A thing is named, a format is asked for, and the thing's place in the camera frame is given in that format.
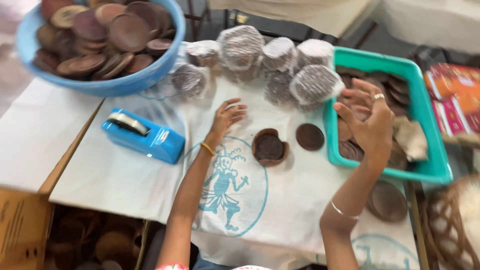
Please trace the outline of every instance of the wicker basket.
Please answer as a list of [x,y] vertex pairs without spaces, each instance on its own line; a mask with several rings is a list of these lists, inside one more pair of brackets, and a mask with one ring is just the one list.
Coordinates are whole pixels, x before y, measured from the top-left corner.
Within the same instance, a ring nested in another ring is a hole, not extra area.
[[479,237],[468,237],[465,224],[480,219],[480,176],[456,180],[446,190],[427,196],[421,207],[422,230],[431,257],[450,270],[480,270],[474,246]]

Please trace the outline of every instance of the blue tape dispenser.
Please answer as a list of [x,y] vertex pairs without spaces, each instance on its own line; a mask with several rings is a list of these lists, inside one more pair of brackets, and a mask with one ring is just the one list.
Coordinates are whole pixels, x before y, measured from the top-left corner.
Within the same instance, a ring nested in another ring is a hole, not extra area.
[[177,164],[185,145],[170,128],[124,109],[113,109],[102,129],[113,143],[170,164]]

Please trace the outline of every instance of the teal plastic tray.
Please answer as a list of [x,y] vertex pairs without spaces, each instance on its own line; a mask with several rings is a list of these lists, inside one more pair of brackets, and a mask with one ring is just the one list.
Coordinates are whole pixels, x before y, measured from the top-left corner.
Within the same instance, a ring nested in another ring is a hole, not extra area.
[[[427,137],[428,161],[417,162],[411,172],[386,168],[382,175],[434,184],[451,183],[452,171],[420,68],[408,59],[343,47],[335,47],[335,65],[367,72],[380,70],[397,74],[408,80],[412,100],[409,113],[412,119],[420,123]],[[355,168],[359,164],[358,161],[345,159],[338,153],[337,114],[333,109],[335,102],[336,98],[329,100],[325,105],[324,113],[328,159],[332,164]]]

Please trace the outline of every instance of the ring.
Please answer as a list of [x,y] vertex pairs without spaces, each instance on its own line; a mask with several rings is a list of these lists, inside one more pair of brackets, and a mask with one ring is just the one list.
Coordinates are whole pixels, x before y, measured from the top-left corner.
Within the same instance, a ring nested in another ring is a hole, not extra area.
[[385,96],[383,94],[376,94],[375,96],[373,96],[372,100],[376,101],[379,98],[385,98]]

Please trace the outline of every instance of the blue plastic bowl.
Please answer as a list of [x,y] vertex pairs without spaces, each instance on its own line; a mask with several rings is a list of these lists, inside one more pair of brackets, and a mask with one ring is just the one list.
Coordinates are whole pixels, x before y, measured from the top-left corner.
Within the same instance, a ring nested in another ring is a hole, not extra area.
[[[452,171],[420,68],[408,59],[343,47],[335,47],[335,65],[357,68],[367,72],[380,70],[397,74],[408,80],[412,100],[408,111],[412,119],[420,123],[427,137],[428,161],[417,162],[412,172],[386,168],[382,175],[433,184],[451,183]],[[335,102],[336,98],[329,100],[325,105],[324,113],[328,159],[333,164],[355,168],[359,164],[358,161],[348,160],[338,153],[337,114],[333,109]]]
[[162,57],[137,73],[108,81],[84,82],[58,77],[37,68],[32,63],[36,50],[40,48],[36,38],[36,31],[45,23],[45,19],[40,13],[40,5],[37,5],[25,15],[17,29],[16,49],[18,56],[27,69],[38,77],[88,95],[118,97],[142,92],[155,85],[168,74],[175,63],[180,44],[185,37],[185,18],[180,6],[174,0],[151,0],[151,2],[163,5],[170,12],[177,34],[172,46]]

